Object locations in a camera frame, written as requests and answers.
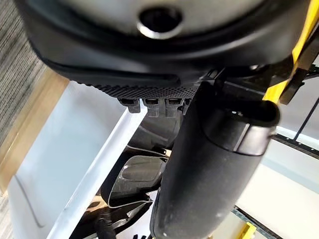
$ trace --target hole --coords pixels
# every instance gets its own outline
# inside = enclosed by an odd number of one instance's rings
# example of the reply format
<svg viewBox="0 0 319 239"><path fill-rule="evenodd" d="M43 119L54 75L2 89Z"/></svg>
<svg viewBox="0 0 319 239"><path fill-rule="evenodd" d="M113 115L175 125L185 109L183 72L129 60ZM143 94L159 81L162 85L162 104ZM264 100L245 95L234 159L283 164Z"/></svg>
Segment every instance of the hole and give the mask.
<svg viewBox="0 0 319 239"><path fill-rule="evenodd" d="M134 100L131 99L121 99L122 104L125 105L133 105L134 104Z"/></svg>
<svg viewBox="0 0 319 239"><path fill-rule="evenodd" d="M145 103L148 105L158 105L159 100L158 99L145 99Z"/></svg>
<svg viewBox="0 0 319 239"><path fill-rule="evenodd" d="M181 30L181 13L172 7L150 8L144 10L139 18L139 31L152 39L169 39Z"/></svg>
<svg viewBox="0 0 319 239"><path fill-rule="evenodd" d="M168 103L169 103L170 105L180 105L181 99L169 99L169 100L168 100Z"/></svg>
<svg viewBox="0 0 319 239"><path fill-rule="evenodd" d="M97 207L100 204L100 202L93 202L90 204L90 206L88 208L94 208Z"/></svg>

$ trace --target textured rubber surface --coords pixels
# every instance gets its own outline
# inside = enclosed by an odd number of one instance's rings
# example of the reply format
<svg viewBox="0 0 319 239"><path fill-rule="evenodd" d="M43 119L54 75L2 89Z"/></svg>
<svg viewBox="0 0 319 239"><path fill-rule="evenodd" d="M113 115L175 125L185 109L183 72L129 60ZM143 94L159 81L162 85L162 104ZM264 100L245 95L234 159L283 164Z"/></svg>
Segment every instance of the textured rubber surface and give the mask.
<svg viewBox="0 0 319 239"><path fill-rule="evenodd" d="M130 86L108 86L93 85L93 87L105 92L109 96L117 98L193 98L197 87L177 87L177 88L158 88L158 87L130 87Z"/></svg>

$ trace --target yellow frame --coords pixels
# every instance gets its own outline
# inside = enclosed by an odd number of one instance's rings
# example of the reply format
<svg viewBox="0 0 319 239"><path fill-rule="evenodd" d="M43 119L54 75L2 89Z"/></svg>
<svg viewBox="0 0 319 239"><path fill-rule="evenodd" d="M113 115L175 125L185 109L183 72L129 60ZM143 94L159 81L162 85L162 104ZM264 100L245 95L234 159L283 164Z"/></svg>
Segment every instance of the yellow frame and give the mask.
<svg viewBox="0 0 319 239"><path fill-rule="evenodd" d="M295 65L298 64L299 55L303 49L305 42L307 41L309 35L311 34L311 31L317 24L318 19L319 19L319 0L311 0L303 31L301 33L298 43L293 49L293 58L294 58ZM277 104L279 102L280 95L284 91L288 82L289 82L289 79L269 87L263 100L272 101Z"/></svg>

